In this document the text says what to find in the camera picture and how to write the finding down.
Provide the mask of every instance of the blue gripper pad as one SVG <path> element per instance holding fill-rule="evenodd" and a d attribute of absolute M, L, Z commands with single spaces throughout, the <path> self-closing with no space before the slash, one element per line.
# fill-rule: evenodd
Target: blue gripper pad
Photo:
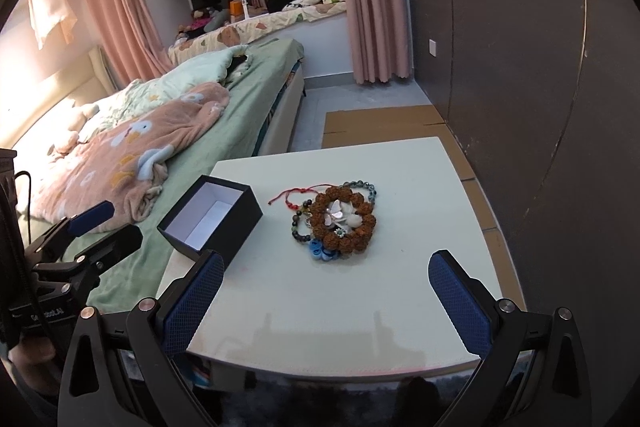
<path fill-rule="evenodd" d="M 466 350 L 484 359 L 492 345 L 489 318 L 449 264 L 437 253 L 429 261 L 429 282 Z"/>
<path fill-rule="evenodd" d="M 66 230 L 73 237 L 81 237 L 98 225 L 111 219 L 114 212 L 115 210 L 111 201 L 103 201 L 89 210 L 84 211 L 82 214 L 72 217 L 66 226 Z"/>
<path fill-rule="evenodd" d="M 184 353 L 216 296 L 225 275 L 225 262 L 214 254 L 169 312 L 162 325 L 162 350 L 169 357 Z"/>

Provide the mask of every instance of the silver screw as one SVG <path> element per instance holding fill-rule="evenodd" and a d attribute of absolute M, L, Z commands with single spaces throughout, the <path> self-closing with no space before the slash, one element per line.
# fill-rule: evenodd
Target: silver screw
<path fill-rule="evenodd" d="M 572 314 L 571 310 L 569 310 L 567 308 L 558 309 L 558 315 L 560 315 L 561 319 L 564 319 L 566 321 L 570 321 L 571 317 L 574 316 L 574 314 Z"/>
<path fill-rule="evenodd" d="M 142 299 L 142 301 L 138 303 L 138 309 L 143 312 L 151 311 L 155 307 L 156 301 L 149 297 L 147 297 L 146 299 Z"/>
<path fill-rule="evenodd" d="M 94 316 L 94 313 L 95 310 L 91 306 L 87 306 L 86 308 L 82 309 L 82 311 L 80 312 L 80 316 L 84 319 L 90 319 Z"/>
<path fill-rule="evenodd" d="M 505 313 L 511 313 L 516 311 L 516 305 L 513 303 L 513 301 L 510 301 L 509 299 L 500 299 L 498 301 L 498 306 Z"/>

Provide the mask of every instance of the green bed sheet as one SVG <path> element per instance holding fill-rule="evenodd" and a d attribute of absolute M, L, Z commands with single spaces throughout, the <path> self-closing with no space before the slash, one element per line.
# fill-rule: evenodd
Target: green bed sheet
<path fill-rule="evenodd" d="M 210 174 L 220 160 L 252 155 L 260 128 L 287 75 L 303 57 L 303 47 L 292 39 L 273 39 L 252 46 L 249 68 L 227 87 L 231 97 L 218 122 L 196 143 L 167 162 L 169 178 L 151 215 L 138 223 L 143 233 L 142 247 L 100 277 L 100 286 L 89 297 L 89 304 L 104 313 L 128 311 L 142 298 L 155 296 L 173 248 L 156 226 L 174 203 L 201 174 Z M 33 238 L 50 224 L 32 220 Z M 20 228 L 26 222 L 20 218 Z M 105 233 L 89 233 L 76 239 L 64 256 L 65 261 L 95 243 Z"/>

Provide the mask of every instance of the hanging towel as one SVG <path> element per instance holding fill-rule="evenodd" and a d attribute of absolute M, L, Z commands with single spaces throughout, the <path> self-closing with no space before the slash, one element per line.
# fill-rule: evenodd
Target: hanging towel
<path fill-rule="evenodd" d="M 67 0 L 29 0 L 29 14 L 38 49 L 42 49 L 47 36 L 57 25 L 62 29 L 65 42 L 73 41 L 72 29 L 78 18 Z"/>

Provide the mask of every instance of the white table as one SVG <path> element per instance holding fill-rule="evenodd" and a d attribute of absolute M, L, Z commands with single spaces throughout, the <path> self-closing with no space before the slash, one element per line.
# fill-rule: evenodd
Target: white table
<path fill-rule="evenodd" d="M 251 185 L 264 216 L 226 270 L 191 353 L 293 377 L 349 380 L 442 373 L 478 359 L 427 275 L 431 254 L 447 249 L 500 297 L 476 216 L 440 139 L 223 161 L 212 175 Z M 267 201 L 286 188 L 351 180 L 369 181 L 378 192 L 369 248 L 347 261 L 316 261 L 291 237 L 284 200 Z M 159 294 L 191 264 L 174 251 Z"/>

